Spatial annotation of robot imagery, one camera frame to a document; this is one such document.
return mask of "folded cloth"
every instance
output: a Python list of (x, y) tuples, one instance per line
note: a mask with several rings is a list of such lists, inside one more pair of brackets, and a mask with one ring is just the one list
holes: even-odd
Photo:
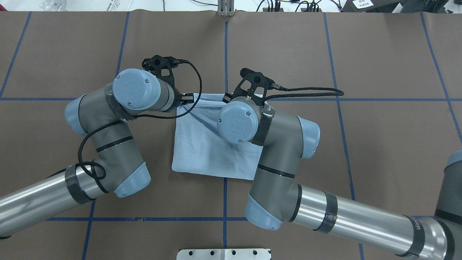
[[(172, 170), (210, 176), (253, 180), (261, 146), (244, 142), (231, 144), (217, 128), (224, 94), (202, 94), (194, 109), (176, 119)], [(192, 104), (180, 106), (183, 114)]]

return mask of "light blue cap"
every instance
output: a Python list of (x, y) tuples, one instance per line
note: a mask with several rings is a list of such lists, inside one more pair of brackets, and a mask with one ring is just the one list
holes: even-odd
[(146, 188), (151, 182), (151, 176), (146, 167), (146, 162), (143, 162), (128, 178), (126, 178), (115, 190), (114, 193), (123, 198)]
[(220, 111), (218, 133), (230, 143), (244, 143), (257, 133), (258, 117), (248, 104), (232, 101)]
[(303, 119), (299, 116), (297, 117), (300, 121), (300, 125), (302, 126), (303, 134), (303, 153), (301, 158), (308, 159), (316, 152), (316, 148), (319, 144), (319, 138), (321, 136), (321, 130), (319, 129), (319, 125), (315, 122)]
[(446, 168), (449, 167), (451, 164), (459, 162), (459, 161), (462, 161), (462, 150), (459, 150), (451, 154), (451, 156), (449, 156), (448, 164), (446, 165), (444, 170), (446, 170)]
[(69, 104), (67, 104), (66, 108), (64, 109), (64, 117), (66, 118), (67, 124), (74, 130), (74, 132), (78, 133), (81, 136), (86, 136), (87, 133), (83, 130), (82, 126), (80, 125), (79, 120), (79, 106), (80, 101), (86, 94), (82, 95), (78, 99), (72, 100)]
[(281, 220), (271, 215), (250, 194), (245, 205), (245, 217), (252, 224), (262, 229), (278, 230), (282, 224)]
[(144, 110), (160, 97), (160, 83), (151, 73), (137, 68), (120, 72), (112, 84), (114, 97), (123, 107)]

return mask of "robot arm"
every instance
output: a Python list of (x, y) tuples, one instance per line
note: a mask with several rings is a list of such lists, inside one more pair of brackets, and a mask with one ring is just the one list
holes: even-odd
[[(271, 79), (248, 69), (243, 69), (241, 76), (252, 86), (274, 85)], [(293, 222), (408, 259), (462, 258), (460, 219), (445, 218), (447, 214), (441, 213), (434, 219), (417, 220), (296, 184), (298, 161), (314, 154), (319, 127), (314, 122), (275, 111), (262, 102), (266, 91), (263, 98), (256, 97), (255, 90), (242, 90), (241, 84), (232, 95), (225, 95), (224, 102), (228, 104), (221, 110), (217, 125), (228, 142), (248, 141), (263, 146), (245, 209), (250, 222), (271, 230), (279, 229), (283, 221)], [(443, 207), (442, 212), (461, 215), (461, 183), (462, 163), (449, 165), (438, 209)], [(457, 202), (458, 211), (454, 211)]]
[[(91, 136), (98, 158), (70, 165), (62, 173), (0, 198), (0, 238), (105, 193), (114, 191), (122, 198), (145, 188), (151, 177), (127, 123), (144, 111), (168, 112), (193, 102), (191, 94), (181, 95), (175, 89), (171, 69), (181, 63), (188, 61), (161, 56), (145, 59), (145, 71), (126, 69), (113, 83), (72, 101), (65, 110), (66, 120), (78, 134), (87, 135), (86, 139)], [(169, 76), (162, 76), (162, 69), (169, 70)]]

